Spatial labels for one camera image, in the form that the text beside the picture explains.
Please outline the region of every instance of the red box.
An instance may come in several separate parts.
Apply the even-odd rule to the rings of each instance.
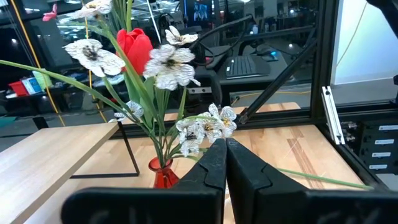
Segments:
[[[14,92],[17,94],[17,96],[27,96],[27,95],[29,95],[29,93],[25,89],[25,86],[22,83],[22,81],[10,83],[8,85],[11,86],[12,90],[14,90]]]

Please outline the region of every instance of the tulip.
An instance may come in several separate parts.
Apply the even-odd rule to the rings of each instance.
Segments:
[[[140,28],[135,28],[128,33],[125,29],[121,29],[116,36],[116,40],[137,74],[142,75],[145,64],[150,59],[149,52],[153,49],[149,37]]]

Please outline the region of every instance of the bouquet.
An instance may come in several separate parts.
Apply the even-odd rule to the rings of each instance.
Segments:
[[[184,46],[197,41],[198,36],[180,35],[176,28],[170,26],[165,31],[168,44],[152,49],[149,38],[142,30],[131,29],[131,7],[131,0],[93,0],[59,21],[63,23],[84,18],[87,29],[93,28],[94,32],[111,41],[117,54],[102,49],[100,41],[89,39],[88,36],[63,49],[83,67],[102,78],[117,103],[61,74],[5,60],[0,60],[0,63],[47,74],[92,94],[114,108],[118,120],[130,119],[151,138],[161,167],[165,167],[167,161],[173,158],[197,159],[194,155],[205,151],[200,148],[205,137],[209,142],[214,142],[218,138],[232,135],[236,129],[236,115],[229,106],[219,113],[217,106],[211,104],[205,113],[184,117],[186,86],[191,82],[200,86],[200,82],[195,79],[195,69],[190,64],[195,55]],[[52,12],[44,15],[43,21],[56,19],[56,16],[55,5]],[[88,17],[94,17],[99,27],[88,26]],[[106,78],[120,73],[124,73],[130,99],[128,102],[123,102]],[[183,88],[178,116],[175,124],[166,130],[164,116],[170,92],[178,88]]]

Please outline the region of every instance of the red vase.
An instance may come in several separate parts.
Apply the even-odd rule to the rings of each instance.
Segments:
[[[157,157],[153,158],[149,162],[149,169],[155,172],[154,188],[169,189],[180,180],[171,170],[172,164],[173,160],[171,159],[166,162],[166,167],[161,168],[159,159]]]

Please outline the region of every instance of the wooden table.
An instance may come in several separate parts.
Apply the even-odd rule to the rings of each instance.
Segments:
[[[0,223],[23,223],[104,142],[117,123],[46,128],[0,153]]]
[[[283,103],[264,105],[259,111],[292,110],[296,108],[298,106],[295,103]],[[239,113],[242,109],[235,108],[235,112]],[[173,119],[174,116],[175,114],[168,115],[170,119]],[[314,125],[236,131],[233,137],[274,167],[362,184],[348,164]],[[76,190],[85,187],[152,187],[154,173],[147,166],[156,154],[151,140],[149,138],[135,138],[130,139],[129,142],[141,168],[139,177],[67,180],[26,223],[61,223],[59,212],[63,201]],[[205,141],[202,147],[209,145]],[[124,147],[123,140],[107,141],[75,174],[129,172],[133,170],[134,168]],[[190,159],[176,159],[172,169],[179,177],[182,177],[192,168],[194,163]],[[351,189],[296,175],[287,175],[311,189]],[[234,223],[230,203],[225,206],[224,223]]]

